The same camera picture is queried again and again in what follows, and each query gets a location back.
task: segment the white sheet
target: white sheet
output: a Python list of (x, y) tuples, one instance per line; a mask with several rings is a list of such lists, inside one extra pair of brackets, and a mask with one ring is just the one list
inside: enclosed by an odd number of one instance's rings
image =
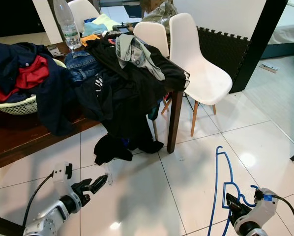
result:
[(294, 7), (287, 5), (268, 44), (294, 43)]

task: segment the red shirt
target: red shirt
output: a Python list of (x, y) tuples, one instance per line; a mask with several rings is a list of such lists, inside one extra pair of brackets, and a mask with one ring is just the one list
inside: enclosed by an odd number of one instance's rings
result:
[(47, 60), (41, 56), (36, 56), (34, 62), (24, 68), (19, 68), (15, 89), (9, 94), (4, 94), (0, 89), (0, 103), (5, 102), (11, 95), (19, 92), (19, 89), (31, 89), (49, 76)]

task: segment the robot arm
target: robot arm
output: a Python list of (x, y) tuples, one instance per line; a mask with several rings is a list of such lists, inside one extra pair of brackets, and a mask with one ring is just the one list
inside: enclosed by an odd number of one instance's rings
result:
[(57, 164), (53, 173), (53, 183), (60, 194), (60, 199), (44, 209), (26, 226), (24, 236), (56, 236), (57, 231), (62, 224), (69, 218), (71, 213), (77, 213), (90, 201), (89, 194), (83, 194), (90, 191), (95, 194), (104, 186), (107, 181), (107, 175), (99, 177), (93, 184), (92, 179), (84, 179), (72, 186), (68, 180), (72, 176), (72, 164)]
[(254, 195), (257, 205), (251, 209), (227, 193), (227, 205), (232, 212), (230, 222), (238, 235), (268, 236), (262, 226), (276, 213), (278, 199), (272, 195), (276, 194), (269, 189), (257, 189)]

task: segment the white tile floor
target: white tile floor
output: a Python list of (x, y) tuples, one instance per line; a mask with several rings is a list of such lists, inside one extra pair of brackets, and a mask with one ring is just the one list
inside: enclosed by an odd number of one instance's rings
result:
[[(263, 62), (280, 69), (261, 69)], [(294, 141), (294, 56), (260, 60), (243, 93)]]
[(46, 32), (0, 37), (0, 43), (14, 44), (20, 42), (34, 43), (36, 45), (43, 44), (46, 46), (51, 44)]
[(141, 18), (129, 18), (124, 6), (102, 7), (101, 12), (108, 15), (112, 20), (119, 23), (140, 22)]
[[(112, 185), (106, 184), (80, 213), (65, 223), (60, 236), (205, 236), (212, 208), (215, 149), (222, 145), (234, 180), (248, 201), (257, 184), (276, 191), (294, 206), (294, 144), (243, 93), (228, 95), (217, 104), (217, 115), (200, 106), (194, 137), (190, 137), (192, 110), (183, 98), (175, 152), (136, 150), (132, 162), (111, 161)], [(159, 115), (159, 139), (166, 142), (169, 116)], [(56, 163), (73, 163), (71, 183), (97, 178), (105, 168), (94, 165), (93, 148), (105, 135), (98, 125), (0, 169), (0, 217), (21, 223), (25, 206), (37, 185)], [(219, 166), (227, 166), (220, 158)], [(228, 168), (219, 168), (219, 183), (229, 181)], [(212, 236), (220, 236), (227, 211), (221, 208), (221, 186)], [(29, 221), (59, 196), (51, 181), (34, 200)], [(277, 214), (264, 226), (270, 236), (294, 236), (294, 220), (279, 202)], [(232, 226), (228, 236), (235, 236)]]

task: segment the yellow cloth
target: yellow cloth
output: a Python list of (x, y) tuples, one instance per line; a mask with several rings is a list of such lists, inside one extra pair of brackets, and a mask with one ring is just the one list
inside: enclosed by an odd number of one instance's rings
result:
[(87, 43), (86, 43), (87, 40), (96, 40), (96, 39), (99, 39), (99, 37), (97, 35), (94, 35), (94, 34), (89, 35), (87, 37), (83, 37), (83, 38), (81, 38), (82, 45), (84, 45), (86, 47), (87, 46)]
[(106, 14), (101, 14), (97, 19), (93, 20), (92, 23), (99, 25), (99, 24), (104, 24), (107, 28), (108, 31), (113, 30), (113, 26), (118, 26), (120, 23), (111, 20)]

